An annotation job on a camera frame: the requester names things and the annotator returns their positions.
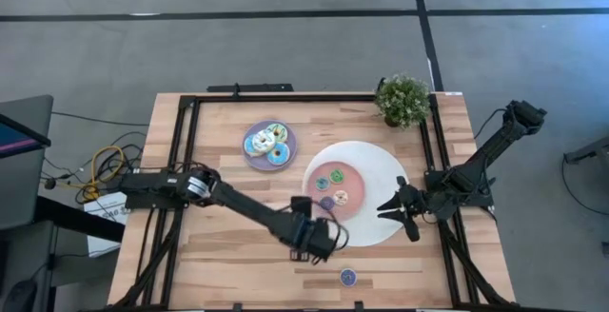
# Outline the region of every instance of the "wooden tabletop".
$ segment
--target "wooden tabletop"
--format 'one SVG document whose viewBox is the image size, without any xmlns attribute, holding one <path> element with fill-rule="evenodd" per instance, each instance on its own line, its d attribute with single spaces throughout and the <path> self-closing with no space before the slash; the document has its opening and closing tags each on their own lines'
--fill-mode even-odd
<svg viewBox="0 0 609 312">
<path fill-rule="evenodd" d="M 451 164 L 461 164 L 476 151 L 465 101 L 460 94 L 436 94 Z M 179 97 L 177 93 L 157 95 L 143 167 L 167 164 Z M 203 103 L 193 159 L 217 168 L 223 180 L 244 194 L 280 207 L 302 193 L 305 169 L 320 150 L 340 141 L 365 141 L 393 154 L 411 184 L 424 188 L 426 162 L 419 128 L 387 127 L 377 113 L 372 103 Z M 286 170 L 261 174 L 244 160 L 244 133 L 265 119 L 287 122 L 299 137 L 298 156 Z M 439 165 L 431 119 L 428 126 Z M 178 158 L 182 159 L 184 143 L 180 150 Z M 134 211 L 128 217 L 108 303 L 122 298 L 135 280 L 147 214 Z M 478 208 L 464 208 L 462 214 L 474 263 L 501 295 L 513 301 L 494 221 Z M 189 208 L 180 236 L 170 308 L 231 308 L 234 302 L 242 302 L 244 308 L 353 308 L 355 301 L 363 301 L 366 308 L 448 307 L 438 229 L 421 218 L 417 223 L 421 240 L 416 243 L 408 241 L 401 229 L 385 242 L 348 247 L 327 263 L 313 266 L 289 261 L 288 249 L 267 230 L 227 208 Z M 467 301 L 462 268 L 456 258 L 455 262 L 462 300 Z M 343 287 L 339 280 L 339 272 L 346 267 L 358 273 L 357 284 L 351 288 Z M 165 265 L 159 268 L 153 302 L 159 301 L 163 284 Z"/>
</svg>

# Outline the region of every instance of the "concrete floor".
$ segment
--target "concrete floor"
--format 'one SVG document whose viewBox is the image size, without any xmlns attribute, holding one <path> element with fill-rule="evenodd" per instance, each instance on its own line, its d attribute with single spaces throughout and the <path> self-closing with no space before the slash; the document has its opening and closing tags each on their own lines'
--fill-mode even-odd
<svg viewBox="0 0 609 312">
<path fill-rule="evenodd" d="M 609 7 L 609 0 L 425 1 L 428 9 Z M 1 15 L 415 7 L 415 0 L 0 0 Z M 609 133 L 609 16 L 433 17 L 430 24 L 444 88 L 464 92 L 474 129 L 511 99 L 548 111 L 543 130 L 489 170 L 498 176 L 493 191 L 518 301 L 606 311 L 609 259 L 600 242 L 609 241 L 609 218 L 568 196 L 560 161 L 563 152 Z M 399 71 L 430 81 L 417 17 L 5 22 L 0 39 L 3 101 L 50 93 L 55 110 L 136 123 L 148 120 L 157 92 L 234 82 L 363 90 Z M 77 167 L 130 129 L 54 116 L 48 157 Z M 594 161 L 567 168 L 578 196 L 609 211 L 601 174 Z M 45 194 L 74 205 L 71 191 Z M 60 238 L 60 252 L 85 249 L 83 237 Z M 99 266 L 109 273 L 107 259 Z M 62 287 L 57 310 L 103 306 L 109 283 L 107 274 Z"/>
</svg>

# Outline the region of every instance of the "black floor stripe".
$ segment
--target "black floor stripe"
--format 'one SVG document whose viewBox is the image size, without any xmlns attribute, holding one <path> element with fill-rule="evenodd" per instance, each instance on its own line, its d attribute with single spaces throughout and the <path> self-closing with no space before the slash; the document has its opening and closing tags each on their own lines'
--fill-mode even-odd
<svg viewBox="0 0 609 312">
<path fill-rule="evenodd" d="M 0 22 L 167 21 L 320 17 L 417 16 L 416 10 L 283 10 L 239 12 L 110 13 L 76 15 L 0 15 Z"/>
<path fill-rule="evenodd" d="M 429 10 L 428 16 L 546 16 L 609 14 L 609 8 Z"/>
<path fill-rule="evenodd" d="M 425 45 L 425 53 L 429 61 L 431 69 L 431 81 L 433 89 L 436 91 L 444 91 L 442 84 L 442 76 L 440 75 L 440 64 L 436 55 L 436 47 L 434 39 L 431 35 L 431 27 L 429 26 L 429 18 L 427 17 L 427 9 L 425 8 L 425 0 L 417 0 L 417 12 L 419 13 L 419 21 L 421 22 L 422 40 Z"/>
</svg>

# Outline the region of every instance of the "potted plant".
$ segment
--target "potted plant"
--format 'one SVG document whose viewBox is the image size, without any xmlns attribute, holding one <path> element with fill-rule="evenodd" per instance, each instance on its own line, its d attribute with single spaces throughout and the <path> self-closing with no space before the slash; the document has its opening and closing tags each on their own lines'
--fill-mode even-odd
<svg viewBox="0 0 609 312">
<path fill-rule="evenodd" d="M 425 82 L 396 74 L 381 80 L 375 104 L 388 126 L 407 128 L 427 118 L 428 95 Z"/>
</svg>

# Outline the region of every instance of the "white plate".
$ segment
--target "white plate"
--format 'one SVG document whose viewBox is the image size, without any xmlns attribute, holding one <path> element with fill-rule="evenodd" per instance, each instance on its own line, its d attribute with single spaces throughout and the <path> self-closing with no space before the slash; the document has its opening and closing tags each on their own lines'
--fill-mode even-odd
<svg viewBox="0 0 609 312">
<path fill-rule="evenodd" d="M 379 146 L 360 141 L 346 141 L 326 147 L 320 151 L 304 172 L 303 193 L 306 193 L 308 178 L 317 168 L 327 162 L 340 161 L 354 167 L 363 179 L 365 194 L 360 211 L 343 223 L 349 231 L 349 246 L 379 244 L 402 228 L 402 223 L 378 218 L 377 207 L 386 203 L 398 190 L 397 177 L 408 177 L 398 160 Z M 336 227 L 330 224 L 330 234 L 336 235 Z M 344 242 L 341 235 L 339 244 Z"/>
</svg>

